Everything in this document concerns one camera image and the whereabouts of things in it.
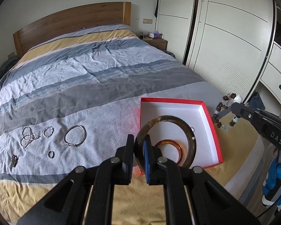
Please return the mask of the right hand blue white glove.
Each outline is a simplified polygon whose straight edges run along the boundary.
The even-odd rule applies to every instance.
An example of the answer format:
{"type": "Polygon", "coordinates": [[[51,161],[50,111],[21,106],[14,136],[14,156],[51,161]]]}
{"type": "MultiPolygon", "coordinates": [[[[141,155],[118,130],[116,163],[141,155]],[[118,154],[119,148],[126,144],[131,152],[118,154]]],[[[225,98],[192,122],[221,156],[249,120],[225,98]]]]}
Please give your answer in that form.
{"type": "Polygon", "coordinates": [[[262,185],[262,203],[265,206],[275,204],[281,210],[281,151],[277,148],[273,153],[273,161],[268,169],[262,185]]]}

